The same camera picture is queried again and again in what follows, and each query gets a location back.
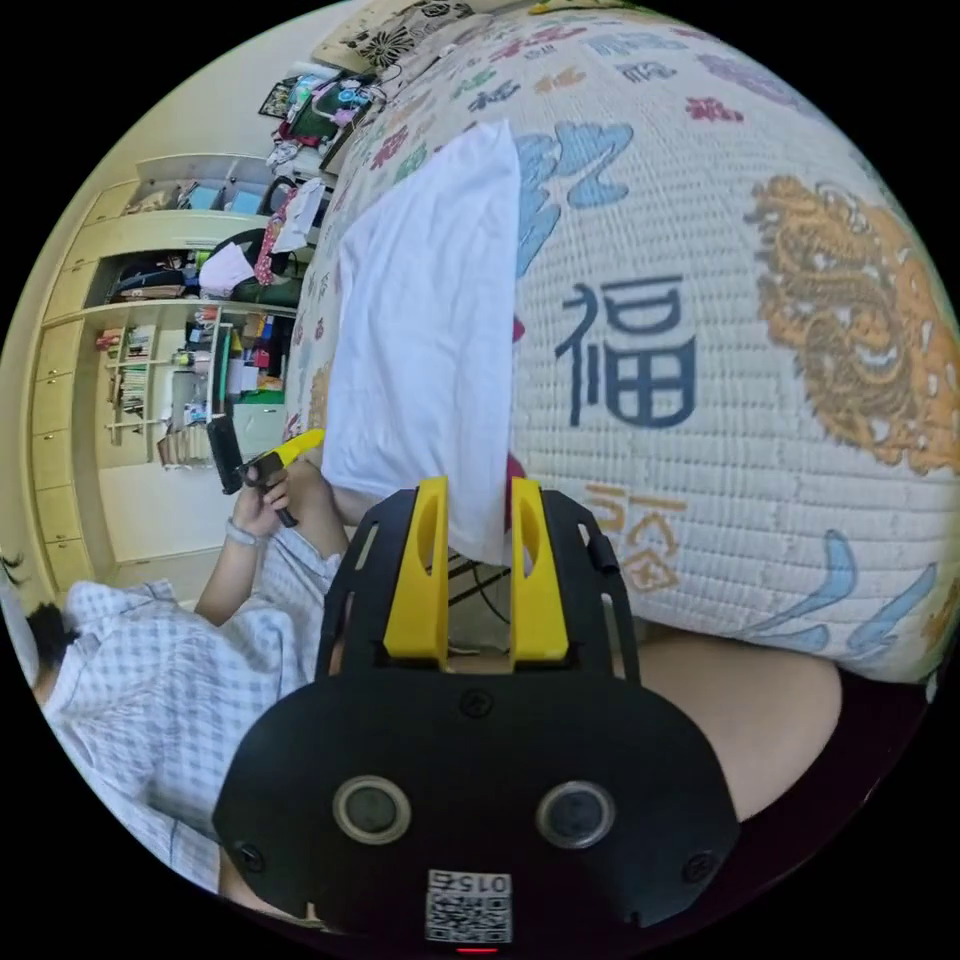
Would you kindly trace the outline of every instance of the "leg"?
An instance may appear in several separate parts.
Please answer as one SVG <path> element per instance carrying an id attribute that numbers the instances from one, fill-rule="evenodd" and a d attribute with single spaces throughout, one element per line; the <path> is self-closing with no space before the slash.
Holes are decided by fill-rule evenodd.
<path id="1" fill-rule="evenodd" d="M 323 463 L 323 447 L 308 450 L 304 454 L 304 460 L 297 462 L 310 463 L 320 473 L 320 466 Z M 365 493 L 354 493 L 352 490 L 344 490 L 342 487 L 330 487 L 329 484 L 327 484 L 327 487 L 333 491 L 334 506 L 341 522 L 346 527 L 356 527 L 363 519 L 363 515 L 378 503 L 376 497 L 371 497 Z"/>
<path id="2" fill-rule="evenodd" d="M 343 554 L 347 535 L 333 500 L 330 484 L 320 471 L 306 460 L 297 460 L 287 468 L 290 478 L 290 512 L 297 518 L 296 528 L 324 559 Z"/>
<path id="3" fill-rule="evenodd" d="M 820 755 L 840 716 L 829 660 L 676 631 L 639 650 L 643 685 L 710 741 L 740 820 L 786 793 Z M 509 672 L 506 657 L 453 658 L 457 673 Z M 622 676 L 622 669 L 614 663 Z"/>

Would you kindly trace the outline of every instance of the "bedsheet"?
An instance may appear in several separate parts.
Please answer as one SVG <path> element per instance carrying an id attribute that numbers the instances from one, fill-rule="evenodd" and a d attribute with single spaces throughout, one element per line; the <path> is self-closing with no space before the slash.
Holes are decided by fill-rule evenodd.
<path id="1" fill-rule="evenodd" d="M 697 30 L 502 14 L 371 116 L 306 278 L 288 430 L 325 421 L 343 232 L 501 117 L 523 173 L 505 476 L 594 511 L 637 615 L 928 676 L 960 599 L 956 317 L 856 148 Z"/>

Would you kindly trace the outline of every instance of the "hand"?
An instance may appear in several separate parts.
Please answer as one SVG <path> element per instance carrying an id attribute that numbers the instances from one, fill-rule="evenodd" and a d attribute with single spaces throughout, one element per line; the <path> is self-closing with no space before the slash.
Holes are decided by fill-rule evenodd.
<path id="1" fill-rule="evenodd" d="M 255 480 L 256 470 L 251 467 L 247 476 Z M 269 537 L 277 532 L 280 528 L 277 511 L 290 505 L 286 471 L 278 476 L 279 482 L 275 482 L 264 494 L 261 494 L 256 487 L 243 487 L 233 507 L 235 527 L 254 537 Z"/>

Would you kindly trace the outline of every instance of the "clothes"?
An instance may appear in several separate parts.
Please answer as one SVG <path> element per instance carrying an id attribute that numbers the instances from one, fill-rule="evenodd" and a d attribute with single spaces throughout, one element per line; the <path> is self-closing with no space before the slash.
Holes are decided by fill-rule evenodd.
<path id="1" fill-rule="evenodd" d="M 340 244 L 322 472 L 376 497 L 446 476 L 450 546 L 499 564 L 520 196 L 509 124 L 479 124 L 414 170 Z"/>
<path id="2" fill-rule="evenodd" d="M 313 679 L 324 596 L 340 564 L 281 529 L 254 592 L 217 629 L 166 582 L 75 584 L 64 619 L 79 631 L 44 707 L 94 793 L 158 859 L 215 892 L 211 816 L 243 736 Z"/>

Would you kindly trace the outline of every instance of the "patient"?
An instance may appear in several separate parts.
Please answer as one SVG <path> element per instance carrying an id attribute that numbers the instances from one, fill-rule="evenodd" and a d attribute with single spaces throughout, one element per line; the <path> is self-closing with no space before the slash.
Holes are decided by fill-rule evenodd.
<path id="1" fill-rule="evenodd" d="M 279 523 L 285 506 L 300 521 L 295 529 Z M 173 870 L 275 915 L 224 855 L 210 820 L 244 734 L 313 675 L 324 596 L 346 546 L 329 486 L 300 461 L 267 495 L 240 493 L 194 613 L 164 583 L 126 590 L 79 583 L 62 616 L 50 606 L 31 615 L 29 637 L 22 615 L 19 624 L 11 615 L 7 577 L 0 578 L 11 638 L 25 671 L 35 674 L 37 701 L 95 793 Z M 25 633 L 35 650 L 24 651 Z M 28 666 L 31 657 L 39 670 Z M 505 668 L 496 658 L 450 664 L 453 671 Z M 708 737 L 741 820 L 803 774 L 839 715 L 835 666 L 799 654 L 664 633 L 641 647 L 640 669 L 644 685 Z"/>

